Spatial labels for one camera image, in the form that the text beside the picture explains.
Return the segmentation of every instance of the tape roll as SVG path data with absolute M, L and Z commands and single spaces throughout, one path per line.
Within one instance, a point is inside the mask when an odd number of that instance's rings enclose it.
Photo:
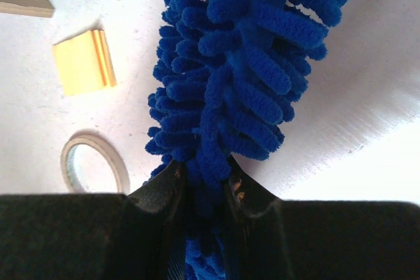
M 60 164 L 63 179 L 71 192 L 88 192 L 77 177 L 74 166 L 74 155 L 78 146 L 89 146 L 105 158 L 110 166 L 117 184 L 117 192 L 128 194 L 130 192 L 130 180 L 127 168 L 118 152 L 107 141 L 95 134 L 75 134 L 64 145 L 61 152 Z

